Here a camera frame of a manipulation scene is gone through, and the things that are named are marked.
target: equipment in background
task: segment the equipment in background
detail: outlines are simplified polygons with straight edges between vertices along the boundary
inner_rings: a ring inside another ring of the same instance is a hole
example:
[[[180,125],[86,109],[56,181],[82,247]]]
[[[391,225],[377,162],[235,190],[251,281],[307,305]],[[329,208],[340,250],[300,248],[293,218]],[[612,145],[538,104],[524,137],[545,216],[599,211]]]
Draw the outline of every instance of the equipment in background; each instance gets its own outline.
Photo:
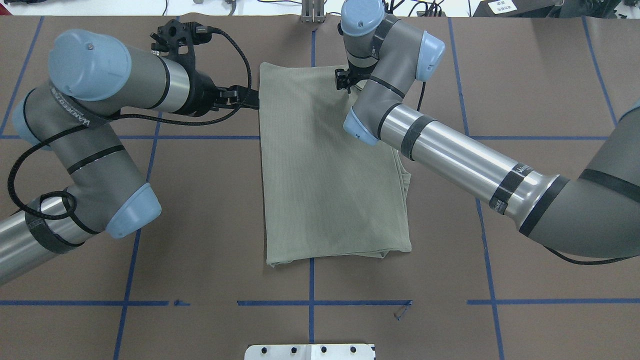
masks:
[[[300,0],[302,2],[302,22],[324,22],[325,0]]]
[[[615,9],[620,2],[621,0],[490,0],[480,2],[474,17],[589,16],[614,19]]]
[[[251,345],[244,360],[376,360],[373,344]]]
[[[347,133],[400,150],[548,249],[616,258],[592,265],[640,254],[640,101],[578,180],[546,176],[402,103],[413,82],[438,67],[441,40],[385,13],[378,0],[349,0],[341,12],[349,69],[336,70],[336,88],[368,79],[344,122]]]
[[[242,57],[246,87],[216,86],[197,71],[194,46],[209,42],[212,34],[224,36]],[[18,158],[7,181],[19,210],[0,221],[0,285],[93,235],[106,231],[123,238],[160,215],[151,185],[109,122],[136,117],[201,126],[228,119],[241,108],[259,107],[249,62],[221,29],[171,20],[151,36],[156,42],[150,53],[108,35],[81,29],[62,33],[49,53],[50,80],[14,108],[15,129],[34,146]],[[180,54],[183,46],[188,50]],[[214,120],[187,122],[121,115],[124,106],[192,117],[221,108],[232,111]],[[54,151],[74,184],[27,205],[15,191],[15,178],[24,160],[41,148]]]

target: black cable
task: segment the black cable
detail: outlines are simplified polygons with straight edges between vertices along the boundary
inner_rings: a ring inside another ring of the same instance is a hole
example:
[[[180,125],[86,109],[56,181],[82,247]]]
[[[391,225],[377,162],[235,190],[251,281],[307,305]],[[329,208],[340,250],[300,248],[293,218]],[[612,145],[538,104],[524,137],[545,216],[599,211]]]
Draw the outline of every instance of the black cable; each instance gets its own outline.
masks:
[[[293,1],[293,0],[258,0],[258,2],[259,3],[294,3],[294,4],[302,5],[301,2]]]
[[[15,178],[18,174],[18,170],[20,169],[20,166],[22,166],[22,163],[27,160],[27,158],[32,155],[34,152],[40,150],[41,148],[49,145],[50,143],[73,133],[76,133],[80,130],[84,130],[84,129],[88,129],[87,127],[80,125],[80,126],[76,126],[76,127],[72,127],[68,130],[64,130],[61,133],[58,133],[34,146],[32,146],[32,148],[30,148],[29,150],[25,151],[22,155],[20,155],[20,157],[18,158],[18,160],[15,161],[15,163],[13,164],[13,166],[11,167],[11,170],[9,171],[9,178],[6,181],[6,188],[7,191],[9,193],[9,197],[11,198],[11,200],[13,201],[14,204],[16,204],[18,206],[18,208],[20,208],[20,210],[24,211],[25,213],[29,213],[35,217],[38,218],[43,218],[45,220],[61,220],[64,218],[67,218],[69,216],[71,216],[71,214],[73,214],[73,212],[76,210],[76,206],[77,206],[77,202],[76,202],[76,198],[71,195],[70,193],[64,191],[64,192],[50,192],[50,193],[46,193],[45,195],[42,195],[40,197],[40,202],[42,202],[44,199],[48,199],[51,197],[64,197],[67,198],[67,200],[69,200],[69,204],[70,204],[70,209],[67,210],[66,213],[64,214],[60,214],[60,215],[49,215],[49,214],[45,214],[42,213],[40,211],[37,211],[35,209],[30,208],[29,206],[27,206],[27,204],[23,203],[22,201],[20,201],[20,198],[18,197],[18,194],[15,192]]]
[[[545,249],[551,251],[551,253],[559,258],[561,258],[562,260],[568,261],[571,264],[576,264],[576,265],[604,265],[604,264],[611,264],[611,263],[617,263],[619,261],[623,261],[626,259],[630,259],[630,258],[634,258],[637,255],[634,256],[628,256],[626,258],[613,258],[613,259],[606,259],[606,260],[596,260],[596,261],[581,261],[581,260],[576,260],[576,259],[572,259],[572,258],[568,258],[562,254],[560,254],[558,251],[551,249],[549,247],[545,246]]]
[[[424,87],[427,85],[425,81],[422,82],[422,90],[420,91],[420,99],[418,99],[418,107],[416,111],[420,111],[420,107],[422,106],[422,98],[424,97]]]
[[[142,114],[122,114],[122,115],[117,115],[114,117],[111,117],[111,119],[113,120],[118,120],[118,119],[127,119],[127,118],[136,118],[136,119],[146,119],[146,120],[151,120],[151,121],[156,121],[156,122],[162,122],[164,124],[173,124],[173,125],[183,125],[183,126],[204,126],[204,125],[211,125],[211,124],[217,124],[219,122],[223,122],[224,120],[229,119],[231,116],[233,116],[235,113],[238,112],[238,110],[240,110],[240,108],[242,108],[242,106],[245,104],[248,96],[249,96],[249,92],[251,91],[251,67],[249,66],[249,60],[247,60],[246,56],[244,55],[244,53],[242,52],[242,50],[240,49],[240,47],[238,46],[238,44],[234,41],[234,39],[231,38],[231,36],[229,36],[229,34],[227,34],[226,32],[222,31],[221,29],[218,28],[212,28],[212,27],[208,27],[208,30],[211,33],[215,33],[215,34],[220,34],[222,36],[224,36],[230,43],[231,45],[233,45],[233,47],[235,47],[236,51],[238,52],[238,54],[240,55],[240,57],[242,58],[243,62],[244,62],[244,66],[246,67],[246,77],[247,77],[247,86],[246,86],[246,92],[244,93],[244,97],[242,99],[242,101],[228,114],[226,114],[223,117],[220,117],[218,119],[215,120],[207,120],[207,121],[179,121],[179,120],[168,120],[168,119],[162,119],[159,117],[153,117],[153,116],[149,116],[149,115],[142,115]]]

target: silver metal tube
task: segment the silver metal tube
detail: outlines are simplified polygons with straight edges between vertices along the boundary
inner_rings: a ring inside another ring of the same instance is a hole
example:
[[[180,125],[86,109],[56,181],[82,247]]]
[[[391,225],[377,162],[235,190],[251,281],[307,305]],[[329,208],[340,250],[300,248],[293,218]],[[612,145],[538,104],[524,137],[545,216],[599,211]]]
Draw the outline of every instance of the silver metal tube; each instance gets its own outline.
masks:
[[[405,105],[396,106],[383,123],[381,140],[395,149],[401,149],[411,125],[421,116],[421,113]],[[420,132],[411,154],[415,161],[487,204],[519,164],[435,120]],[[504,214],[520,227],[556,177],[531,171],[513,189]]]
[[[0,285],[56,255],[33,238],[25,223],[23,211],[0,222]]]
[[[45,199],[41,210],[51,215],[64,213],[62,199]],[[46,220],[52,232],[69,243],[79,244],[92,235],[80,229],[71,218]],[[33,237],[20,211],[0,222],[0,286],[55,258],[51,252]]]

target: black tape band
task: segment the black tape band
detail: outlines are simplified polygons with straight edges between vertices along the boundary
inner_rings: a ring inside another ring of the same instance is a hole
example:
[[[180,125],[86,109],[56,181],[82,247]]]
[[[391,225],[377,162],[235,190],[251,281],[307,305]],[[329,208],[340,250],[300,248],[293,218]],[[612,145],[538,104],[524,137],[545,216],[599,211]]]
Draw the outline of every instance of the black tape band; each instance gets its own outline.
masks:
[[[518,163],[511,171],[504,177],[498,188],[495,189],[491,200],[489,200],[489,206],[497,213],[504,215],[504,211],[509,205],[509,199],[516,191],[518,186],[522,184],[527,175],[533,171],[533,168],[523,163]]]
[[[533,207],[527,218],[520,226],[520,233],[524,236],[529,236],[533,228],[538,225],[538,221],[542,215],[545,214],[545,211],[549,208],[551,203],[556,199],[560,191],[564,188],[565,185],[569,183],[569,179],[564,176],[558,176],[556,180],[549,186],[549,188],[542,195],[540,200]]]
[[[73,97],[63,94],[63,92],[58,90],[51,81],[49,82],[49,93],[53,96],[56,104],[65,110],[71,117],[76,119],[81,125],[95,129],[96,127],[100,127],[111,122],[111,119],[92,113],[91,110],[80,105]]]
[[[373,34],[373,38],[371,39],[371,56],[374,58],[380,58],[380,48],[382,47],[382,43],[385,41],[389,30],[391,30],[396,21],[398,21],[397,17],[387,15],[376,28],[376,32]]]
[[[65,206],[65,209],[68,211],[71,208],[71,205],[69,204],[69,200],[66,197],[62,198],[62,204]],[[87,225],[85,225],[82,221],[80,221],[80,219],[77,217],[75,212],[72,212],[71,215],[69,215],[69,217],[71,218],[71,220],[73,220],[76,225],[82,229],[84,232],[91,234],[91,235],[98,235],[100,234],[99,231],[95,231],[95,230],[91,230]]]
[[[29,207],[37,208],[37,210],[41,211],[40,203],[40,199],[36,199],[29,204]],[[25,213],[24,221],[33,238],[42,245],[43,248],[55,254],[66,254],[84,244],[84,242],[72,244],[65,241],[60,237],[60,235],[51,231],[49,225],[47,225],[47,222],[43,218],[38,218],[29,213]]]
[[[624,197],[628,197],[635,202],[640,202],[640,186],[632,184],[626,180],[622,180],[619,177],[609,175],[606,172],[591,170],[587,168],[584,169],[584,171],[580,175],[580,179],[602,185],[607,189],[612,190]]]
[[[67,172],[69,173],[69,175],[73,174],[76,170],[78,170],[79,168],[89,164],[89,163],[93,163],[94,161],[103,158],[109,154],[113,154],[114,152],[118,152],[124,150],[124,146],[122,144],[120,145],[116,145],[116,146],[112,146],[108,149],[104,149],[102,151],[96,152],[95,154],[91,155],[91,156],[87,156],[86,158],[78,161],[77,163],[71,165],[70,167],[68,167]]]
[[[397,102],[397,103],[393,104],[392,106],[389,107],[389,109],[387,109],[385,111],[385,114],[382,115],[382,119],[380,119],[380,122],[378,123],[378,140],[381,140],[380,133],[382,132],[382,124],[385,123],[385,120],[387,119],[387,116],[389,116],[389,113],[391,113],[391,111],[393,109],[395,109],[396,106],[398,106],[398,105],[402,105],[402,103],[401,102]]]
[[[153,109],[160,106],[160,104],[162,104],[166,99],[166,95],[169,94],[169,87],[171,85],[171,74],[169,73],[169,68],[166,66],[166,63],[164,62],[164,60],[160,59],[160,62],[162,63],[162,66],[164,66],[164,76],[166,78],[166,83],[164,84],[164,92],[162,93],[162,96],[160,96],[160,100],[158,100],[157,103],[153,104],[153,106],[147,109]]]
[[[398,96],[400,96],[401,98],[404,99],[404,93],[402,91],[400,91],[400,89],[396,88],[395,86],[391,85],[390,83],[387,83],[386,81],[380,79],[380,78],[376,78],[375,76],[369,76],[369,80],[373,80],[375,82],[377,82],[378,84],[384,86],[385,88],[388,88],[389,90],[395,92]]]
[[[411,155],[413,151],[413,146],[415,145],[415,141],[418,140],[422,130],[435,119],[430,117],[429,115],[423,115],[417,118],[413,124],[409,127],[409,130],[404,134],[404,138],[402,139],[402,144],[400,145],[400,152],[402,155],[413,161],[413,157]]]

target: folded cloth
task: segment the folded cloth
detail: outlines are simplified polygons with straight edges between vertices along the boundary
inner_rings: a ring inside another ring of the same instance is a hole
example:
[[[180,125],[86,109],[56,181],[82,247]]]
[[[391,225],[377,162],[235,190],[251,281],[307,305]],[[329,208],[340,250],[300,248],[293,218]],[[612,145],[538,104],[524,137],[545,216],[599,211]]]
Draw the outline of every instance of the folded cloth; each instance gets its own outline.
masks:
[[[358,90],[336,90],[338,67],[260,65],[260,145],[267,263],[411,251],[409,174],[396,150],[366,145],[342,123]]]

